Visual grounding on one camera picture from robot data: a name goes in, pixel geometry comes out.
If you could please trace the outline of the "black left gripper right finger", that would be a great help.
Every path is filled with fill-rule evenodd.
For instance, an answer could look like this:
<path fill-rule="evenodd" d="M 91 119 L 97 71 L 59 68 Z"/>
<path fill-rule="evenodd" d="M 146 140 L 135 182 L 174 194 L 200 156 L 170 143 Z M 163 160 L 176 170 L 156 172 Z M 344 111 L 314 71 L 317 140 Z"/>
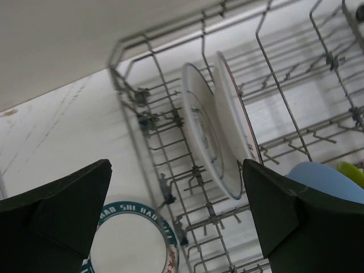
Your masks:
<path fill-rule="evenodd" d="M 273 272 L 362 272 L 363 189 L 323 188 L 250 159 L 243 180 L 263 256 Z"/>

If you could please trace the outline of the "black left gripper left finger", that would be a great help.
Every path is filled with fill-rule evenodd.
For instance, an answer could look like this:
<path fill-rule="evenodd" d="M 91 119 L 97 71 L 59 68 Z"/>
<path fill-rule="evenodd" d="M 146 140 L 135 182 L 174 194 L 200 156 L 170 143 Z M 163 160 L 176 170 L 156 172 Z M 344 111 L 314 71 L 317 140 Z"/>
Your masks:
<path fill-rule="evenodd" d="M 1 272 L 80 272 L 111 174 L 111 162 L 101 159 L 1 200 Z"/>

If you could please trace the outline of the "light blue plastic plate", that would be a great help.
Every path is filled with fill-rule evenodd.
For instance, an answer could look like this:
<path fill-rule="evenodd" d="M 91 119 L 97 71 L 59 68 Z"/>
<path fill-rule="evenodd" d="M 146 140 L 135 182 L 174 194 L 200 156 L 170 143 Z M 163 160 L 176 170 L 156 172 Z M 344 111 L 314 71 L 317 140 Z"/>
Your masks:
<path fill-rule="evenodd" d="M 339 182 L 344 183 L 347 179 L 351 180 L 337 171 L 337 165 L 332 168 L 326 164 L 316 162 L 299 163 L 286 174 L 286 177 L 310 187 L 320 186 L 322 188 L 328 186 L 331 182 L 338 184 Z M 363 188 L 363 181 L 351 181 Z"/>

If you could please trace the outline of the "lime green plastic plate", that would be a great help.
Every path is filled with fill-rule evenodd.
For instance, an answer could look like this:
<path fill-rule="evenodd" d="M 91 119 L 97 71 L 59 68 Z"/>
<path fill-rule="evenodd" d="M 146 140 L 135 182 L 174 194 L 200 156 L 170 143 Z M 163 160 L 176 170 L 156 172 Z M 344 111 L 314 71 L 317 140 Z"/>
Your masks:
<path fill-rule="evenodd" d="M 363 172 L 355 165 L 348 162 L 339 162 L 337 171 L 350 178 L 353 181 L 363 181 Z"/>

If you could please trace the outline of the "white plate teal lettered rim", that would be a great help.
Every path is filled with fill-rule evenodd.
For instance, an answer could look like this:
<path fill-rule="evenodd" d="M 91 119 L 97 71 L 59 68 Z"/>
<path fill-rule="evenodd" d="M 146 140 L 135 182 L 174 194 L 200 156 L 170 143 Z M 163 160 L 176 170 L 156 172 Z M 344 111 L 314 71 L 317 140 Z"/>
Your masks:
<path fill-rule="evenodd" d="M 177 237 L 153 208 L 118 201 L 100 214 L 89 257 L 81 272 L 178 272 Z"/>

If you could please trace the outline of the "white plate orange sunburst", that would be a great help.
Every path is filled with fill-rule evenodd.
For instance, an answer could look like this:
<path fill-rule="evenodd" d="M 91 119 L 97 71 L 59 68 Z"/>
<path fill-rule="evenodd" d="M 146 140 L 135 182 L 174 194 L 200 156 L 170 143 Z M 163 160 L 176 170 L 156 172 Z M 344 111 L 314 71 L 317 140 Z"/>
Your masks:
<path fill-rule="evenodd" d="M 242 102 L 238 86 L 222 52 L 216 52 L 214 63 L 215 104 L 222 131 L 235 158 L 262 163 L 257 139 Z"/>

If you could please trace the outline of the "white plate blue rim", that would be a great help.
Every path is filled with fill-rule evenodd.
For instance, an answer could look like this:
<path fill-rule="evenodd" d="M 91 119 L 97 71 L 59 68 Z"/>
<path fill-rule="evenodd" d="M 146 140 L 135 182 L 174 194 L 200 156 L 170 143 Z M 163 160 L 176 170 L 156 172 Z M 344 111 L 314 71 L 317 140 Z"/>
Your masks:
<path fill-rule="evenodd" d="M 243 195 L 243 180 L 238 160 L 218 119 L 214 93 L 192 63 L 182 66 L 181 82 L 189 144 L 224 194 L 232 200 L 239 200 Z"/>

